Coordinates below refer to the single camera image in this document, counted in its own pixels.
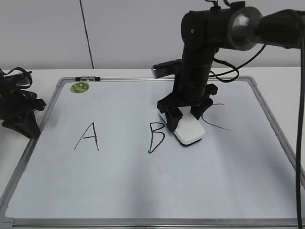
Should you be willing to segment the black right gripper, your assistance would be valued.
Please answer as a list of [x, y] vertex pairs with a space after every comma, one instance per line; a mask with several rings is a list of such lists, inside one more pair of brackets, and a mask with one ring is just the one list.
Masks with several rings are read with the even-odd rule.
[[178, 107], [191, 106], [191, 114], [199, 120], [203, 113], [211, 106], [211, 104], [201, 104], [210, 95], [216, 95], [218, 87], [214, 84], [207, 84], [201, 99], [196, 99], [194, 102], [186, 99], [182, 93], [171, 92], [163, 99], [157, 102], [157, 109], [165, 112], [167, 127], [170, 132], [174, 132], [178, 126], [179, 121], [183, 117], [182, 112]]

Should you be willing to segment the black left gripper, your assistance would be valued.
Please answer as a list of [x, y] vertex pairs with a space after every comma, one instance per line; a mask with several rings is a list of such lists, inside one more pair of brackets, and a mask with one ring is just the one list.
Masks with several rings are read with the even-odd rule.
[[46, 103], [37, 94], [27, 91], [32, 85], [32, 72], [16, 67], [0, 71], [0, 119], [2, 126], [27, 138], [41, 134], [33, 111], [43, 111]]

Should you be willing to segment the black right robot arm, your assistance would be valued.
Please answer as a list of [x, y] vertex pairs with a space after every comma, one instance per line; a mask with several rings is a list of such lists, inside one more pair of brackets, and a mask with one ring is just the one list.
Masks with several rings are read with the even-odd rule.
[[183, 116], [180, 108], [190, 107], [199, 119], [212, 105], [211, 96], [218, 89], [208, 78], [219, 49], [247, 51], [260, 43], [301, 50], [304, 29], [303, 11], [288, 9], [263, 16], [244, 1], [230, 3], [227, 9], [214, 4], [209, 10], [185, 14], [181, 22], [182, 58], [154, 66], [158, 78], [174, 75], [173, 91], [157, 103], [168, 129], [176, 130]]

